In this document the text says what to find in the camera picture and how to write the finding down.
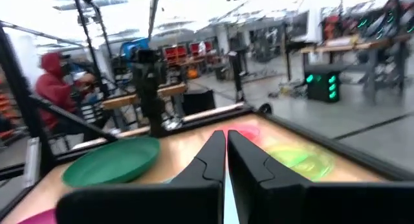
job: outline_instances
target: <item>hood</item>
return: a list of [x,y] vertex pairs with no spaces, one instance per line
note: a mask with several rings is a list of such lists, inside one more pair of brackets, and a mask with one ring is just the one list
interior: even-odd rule
[[60,53],[50,52],[44,54],[41,57],[41,67],[46,70],[46,72],[58,78],[63,78],[63,73],[60,67]]

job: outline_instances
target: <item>table surface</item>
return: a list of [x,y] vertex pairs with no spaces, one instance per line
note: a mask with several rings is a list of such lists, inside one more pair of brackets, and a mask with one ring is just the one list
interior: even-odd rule
[[301,53],[310,52],[345,52],[350,50],[362,50],[362,49],[377,49],[388,46],[393,41],[407,41],[411,38],[410,34],[402,34],[395,36],[391,41],[389,39],[378,39],[368,42],[360,42],[354,45],[340,45],[340,46],[317,46],[317,47],[305,47],[300,50]]
[[[184,83],[171,85],[167,87],[163,87],[158,89],[159,96],[173,96],[177,94],[182,94],[186,92],[187,85]],[[118,98],[109,98],[102,102],[104,109],[116,109],[124,106],[128,106],[131,104],[135,104],[138,102],[138,97],[136,94],[133,95],[125,95]]]
[[[251,114],[160,139],[162,147],[157,162],[148,172],[132,183],[162,183],[175,177],[189,165],[215,130],[232,124],[248,125],[260,129],[259,143],[257,144],[265,151],[290,148],[308,150],[318,157],[330,158],[334,162],[332,170],[318,181],[384,181],[373,172],[335,155],[287,129]],[[30,216],[54,208],[59,198],[72,190],[61,181],[61,176],[68,166],[70,163],[55,167],[9,213],[2,224],[16,224]]]
[[201,63],[201,62],[203,62],[204,61],[204,59],[200,59],[200,58],[197,58],[197,59],[188,59],[188,60],[186,60],[185,62],[181,62],[181,63],[179,63],[181,66],[186,66],[186,65],[193,65],[193,64],[196,64],[196,63]]

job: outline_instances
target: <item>green plastic bowl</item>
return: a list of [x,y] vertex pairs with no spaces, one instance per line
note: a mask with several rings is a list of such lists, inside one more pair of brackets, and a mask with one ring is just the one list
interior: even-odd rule
[[120,139],[76,160],[66,169],[62,180],[73,188],[130,182],[147,172],[159,153],[158,139]]

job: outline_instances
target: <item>metal pole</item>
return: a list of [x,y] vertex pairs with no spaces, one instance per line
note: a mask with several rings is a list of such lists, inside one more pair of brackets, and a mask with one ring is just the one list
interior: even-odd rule
[[86,131],[93,131],[96,134],[98,134],[100,137],[105,138],[108,142],[114,142],[118,140],[117,137],[110,133],[106,133],[102,131],[100,128],[94,126],[93,124],[90,124],[81,118],[77,117],[76,115],[73,115],[72,113],[69,113],[62,108],[53,105],[48,100],[45,100],[44,98],[41,98],[36,95],[30,95],[29,98],[35,103],[37,106],[41,107],[42,109],[45,109],[59,117],[63,117],[71,124],[74,124],[75,126],[78,126],[79,128],[83,128]]
[[281,53],[286,60],[286,70],[287,70],[287,81],[292,80],[292,70],[290,68],[290,52],[288,46],[288,34],[287,34],[287,23],[283,22],[282,24],[282,39],[281,39]]
[[102,28],[103,38],[105,40],[106,48],[108,50],[109,59],[112,60],[113,53],[111,50],[111,46],[109,45],[108,34],[106,33],[106,28],[104,25],[104,21],[102,19],[101,10],[96,5],[93,5],[93,3],[91,3],[91,5],[93,6],[93,9],[95,10],[95,14],[98,16],[99,24],[101,25],[101,28]]
[[395,32],[397,34],[400,33],[400,22],[401,22],[401,17],[403,15],[402,13],[402,5],[401,5],[401,0],[395,0],[395,11],[394,11],[394,15],[395,15],[395,20],[394,20],[394,26],[395,26]]
[[83,31],[85,32],[86,40],[88,42],[88,49],[89,49],[89,52],[91,53],[92,62],[94,64],[94,71],[95,71],[94,75],[96,76],[96,81],[98,82],[99,88],[103,93],[103,97],[106,99],[106,98],[109,97],[109,92],[104,87],[104,84],[102,83],[102,75],[101,75],[101,72],[99,70],[98,60],[96,59],[94,48],[92,46],[92,40],[89,37],[89,31],[88,31],[88,28],[87,28],[87,25],[86,25],[86,22],[85,22],[85,17],[84,17],[83,12],[82,12],[80,0],[75,0],[75,5],[76,5],[76,9],[78,9],[78,13],[79,13],[79,16],[80,16],[80,21],[82,23]]
[[14,50],[4,32],[3,24],[0,22],[0,63],[10,89],[13,92],[17,105],[19,106],[23,120],[28,127],[32,138],[39,137],[41,147],[40,176],[48,174],[55,166],[55,158],[49,144],[47,134],[43,128],[43,122],[37,111],[33,109],[33,103],[28,99],[31,92],[28,89],[20,66],[16,61]]
[[157,13],[158,0],[151,0],[149,5],[149,27],[148,27],[148,40],[151,40],[151,35],[154,29],[155,14]]
[[16,24],[8,23],[6,21],[1,21],[0,20],[0,22],[2,22],[3,27],[15,29],[15,30],[20,30],[22,32],[27,32],[27,33],[33,34],[35,36],[41,36],[41,37],[48,38],[48,39],[54,39],[54,40],[56,40],[58,42],[61,42],[61,43],[68,43],[68,44],[71,44],[71,45],[77,45],[77,46],[83,47],[82,44],[76,43],[75,41],[70,41],[70,40],[67,40],[67,39],[61,39],[59,37],[51,36],[49,34],[45,34],[45,33],[42,33],[42,32],[38,32],[36,30],[32,30],[32,29],[25,28],[25,27],[20,27],[20,26],[17,26]]
[[336,24],[338,30],[340,31],[340,36],[343,36],[343,0],[340,0],[339,4],[339,13],[338,13],[338,22]]

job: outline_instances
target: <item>pink plate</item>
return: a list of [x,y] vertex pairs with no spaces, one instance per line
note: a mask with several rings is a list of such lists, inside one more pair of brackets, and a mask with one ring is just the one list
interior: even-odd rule
[[254,144],[258,143],[258,136],[260,135],[260,129],[250,124],[234,124],[226,126],[222,130],[224,131],[226,139],[229,130],[236,130]]
[[54,208],[46,210],[20,222],[19,224],[57,224],[58,222],[56,221],[54,211]]

